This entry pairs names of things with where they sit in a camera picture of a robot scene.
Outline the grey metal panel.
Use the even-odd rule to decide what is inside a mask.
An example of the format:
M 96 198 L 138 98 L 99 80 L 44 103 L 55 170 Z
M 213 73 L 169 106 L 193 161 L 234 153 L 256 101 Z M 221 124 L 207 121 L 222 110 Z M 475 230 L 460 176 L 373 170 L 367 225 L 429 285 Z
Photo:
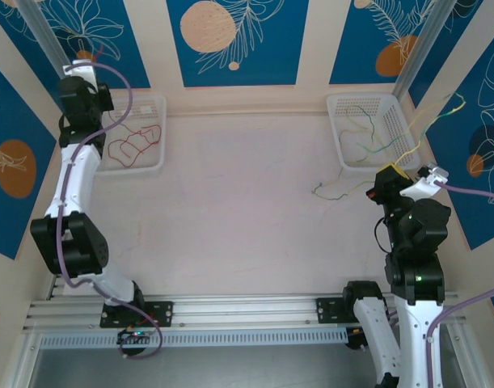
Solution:
M 31 388 L 374 388 L 368 352 L 344 345 L 168 348 L 143 361 L 110 349 L 44 350 Z

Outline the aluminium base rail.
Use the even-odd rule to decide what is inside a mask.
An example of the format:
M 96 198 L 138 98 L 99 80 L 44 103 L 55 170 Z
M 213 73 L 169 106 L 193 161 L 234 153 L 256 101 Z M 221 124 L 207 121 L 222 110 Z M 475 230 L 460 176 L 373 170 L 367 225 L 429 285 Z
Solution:
M 147 301 L 171 301 L 171 329 L 272 329 L 318 327 L 313 294 L 237 296 L 148 296 Z M 56 296 L 33 301 L 23 332 L 98 331 L 103 299 L 93 294 Z

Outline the aluminium frame post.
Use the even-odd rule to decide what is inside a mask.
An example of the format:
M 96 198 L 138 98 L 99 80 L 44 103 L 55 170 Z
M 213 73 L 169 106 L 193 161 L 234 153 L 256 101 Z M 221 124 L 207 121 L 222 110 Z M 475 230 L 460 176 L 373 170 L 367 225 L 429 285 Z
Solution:
M 54 103 L 61 110 L 58 83 L 67 77 L 64 75 L 62 66 L 70 65 L 72 61 L 67 57 L 65 50 L 40 9 L 40 2 L 36 0 L 15 0 L 15 4 L 28 30 L 43 53 L 44 60 L 39 65 L 32 65 L 31 68 Z
M 424 64 L 435 40 L 437 39 L 445 19 L 453 7 L 451 0 L 434 0 L 430 16 L 418 35 L 413 49 L 406 60 L 401 74 L 398 76 L 392 95 L 401 101 L 407 94 L 413 80 L 416 78 L 420 67 Z

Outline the white perforated plastic basket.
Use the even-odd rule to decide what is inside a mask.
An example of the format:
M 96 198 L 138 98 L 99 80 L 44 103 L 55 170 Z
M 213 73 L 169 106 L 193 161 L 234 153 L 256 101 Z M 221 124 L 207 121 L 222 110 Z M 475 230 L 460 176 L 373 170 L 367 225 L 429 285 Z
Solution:
M 162 95 L 138 95 L 122 122 L 106 132 L 97 175 L 147 174 L 164 162 L 167 100 Z
M 381 92 L 352 92 L 326 98 L 340 165 L 352 173 L 373 173 L 389 162 L 405 171 L 420 157 L 398 100 Z

